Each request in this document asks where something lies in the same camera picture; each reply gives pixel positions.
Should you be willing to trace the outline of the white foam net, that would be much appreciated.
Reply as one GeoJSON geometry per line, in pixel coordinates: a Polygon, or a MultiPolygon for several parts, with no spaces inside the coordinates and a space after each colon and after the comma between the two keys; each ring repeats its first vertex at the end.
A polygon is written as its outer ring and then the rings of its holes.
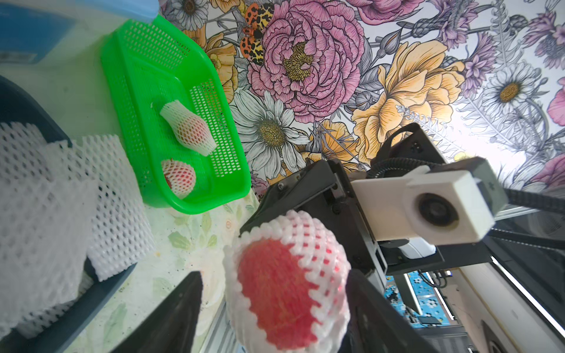
{"type": "Polygon", "coordinates": [[[87,255],[99,281],[120,274],[154,250],[138,182],[117,135],[89,135],[39,149],[51,175],[94,181],[96,211],[87,255]]]}
{"type": "Polygon", "coordinates": [[[32,313],[79,297],[94,181],[51,175],[32,124],[1,124],[1,336],[32,313]]]}

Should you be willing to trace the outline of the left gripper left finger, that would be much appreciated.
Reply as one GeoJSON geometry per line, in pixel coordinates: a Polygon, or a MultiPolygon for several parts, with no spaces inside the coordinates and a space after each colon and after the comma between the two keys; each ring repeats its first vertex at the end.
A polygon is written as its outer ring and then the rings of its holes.
{"type": "Polygon", "coordinates": [[[200,272],[191,272],[114,352],[190,352],[202,304],[200,272]]]}

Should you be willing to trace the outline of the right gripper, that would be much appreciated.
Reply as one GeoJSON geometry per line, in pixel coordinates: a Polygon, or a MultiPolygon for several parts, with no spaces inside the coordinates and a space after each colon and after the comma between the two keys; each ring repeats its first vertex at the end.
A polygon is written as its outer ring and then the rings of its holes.
{"type": "Polygon", "coordinates": [[[290,210],[320,220],[344,247],[353,269],[360,270],[381,294],[385,292],[388,266],[341,163],[322,160],[275,182],[240,232],[290,210]]]}

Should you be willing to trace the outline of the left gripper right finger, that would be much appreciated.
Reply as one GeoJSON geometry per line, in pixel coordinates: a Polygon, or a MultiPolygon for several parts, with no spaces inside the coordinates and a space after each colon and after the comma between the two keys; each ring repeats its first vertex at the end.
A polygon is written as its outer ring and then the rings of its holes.
{"type": "Polygon", "coordinates": [[[435,352],[357,269],[350,271],[346,293],[350,323],[339,348],[343,352],[435,352]]]}

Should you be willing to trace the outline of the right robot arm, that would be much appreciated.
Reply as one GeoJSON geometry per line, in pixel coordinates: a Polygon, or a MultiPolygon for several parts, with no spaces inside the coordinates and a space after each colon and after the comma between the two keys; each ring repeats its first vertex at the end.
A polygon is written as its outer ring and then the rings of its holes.
{"type": "Polygon", "coordinates": [[[503,188],[482,157],[446,163],[417,123],[403,132],[406,139],[387,140],[360,176],[332,159],[276,182],[242,231],[305,211],[335,234],[352,267],[381,293],[388,275],[485,263],[485,237],[564,248],[562,240],[495,228],[509,205],[563,214],[563,199],[503,188]]]}

